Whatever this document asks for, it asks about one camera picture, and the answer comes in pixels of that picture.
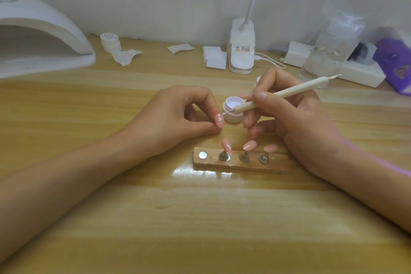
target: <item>forearm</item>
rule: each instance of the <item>forearm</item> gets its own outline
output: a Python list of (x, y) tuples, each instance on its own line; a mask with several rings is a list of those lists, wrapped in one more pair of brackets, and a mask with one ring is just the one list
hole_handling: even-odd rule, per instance
[(326, 179), (411, 233), (411, 172), (347, 147)]
[(111, 178), (144, 159), (118, 135), (0, 181), (0, 262)]

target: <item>wooden desk surface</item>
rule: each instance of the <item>wooden desk surface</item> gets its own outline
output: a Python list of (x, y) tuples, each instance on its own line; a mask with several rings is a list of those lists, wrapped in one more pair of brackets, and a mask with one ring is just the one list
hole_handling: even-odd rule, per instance
[[(201, 47), (172, 55), (167, 43), (122, 40), (144, 51), (126, 67), (90, 37), (97, 63), (0, 81), (0, 176), (120, 129), (156, 90), (203, 85), (219, 105), (249, 92), (250, 75), (205, 68)], [(298, 69), (288, 67), (293, 74)], [(411, 167), (411, 98), (383, 83), (340, 79), (321, 91), (342, 133), (359, 147)], [(411, 239), (330, 184), (292, 175), (195, 171), (195, 146), (234, 149), (241, 125), (186, 141), (115, 178), (0, 267), (0, 273), (409, 273)], [(259, 148), (276, 142), (258, 139)]]

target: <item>uv nail lamp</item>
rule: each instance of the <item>uv nail lamp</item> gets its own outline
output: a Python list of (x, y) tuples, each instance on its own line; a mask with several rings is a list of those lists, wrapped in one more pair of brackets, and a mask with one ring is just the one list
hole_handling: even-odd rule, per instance
[(0, 0), (0, 78), (90, 66), (81, 30), (40, 0)]

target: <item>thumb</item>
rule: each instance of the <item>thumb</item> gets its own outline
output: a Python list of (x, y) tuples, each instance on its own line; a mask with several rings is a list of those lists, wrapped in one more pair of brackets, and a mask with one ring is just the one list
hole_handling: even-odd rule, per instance
[(209, 121), (188, 121), (188, 126), (185, 128), (186, 139), (192, 137), (216, 135), (221, 132), (221, 128)]
[(301, 122), (300, 111), (278, 95), (264, 91), (255, 91), (252, 99), (260, 109), (281, 120), (287, 129)]

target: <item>hand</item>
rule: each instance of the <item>hand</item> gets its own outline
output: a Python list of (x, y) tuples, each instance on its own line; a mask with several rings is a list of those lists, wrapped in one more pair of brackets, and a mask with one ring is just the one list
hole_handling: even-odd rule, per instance
[[(193, 104), (212, 122), (197, 121)], [(165, 152), (183, 140), (219, 134), (223, 125), (223, 115), (209, 89), (172, 86), (158, 91), (118, 135), (129, 155), (143, 153), (145, 159)]]
[[(326, 115), (313, 90), (285, 99), (273, 94), (298, 84), (301, 81), (286, 71), (268, 69), (247, 99), (258, 108), (244, 112), (243, 125), (249, 129), (251, 139), (264, 133), (277, 134), (307, 170), (324, 178), (324, 172), (348, 141)], [(261, 116), (275, 119), (257, 123)]]

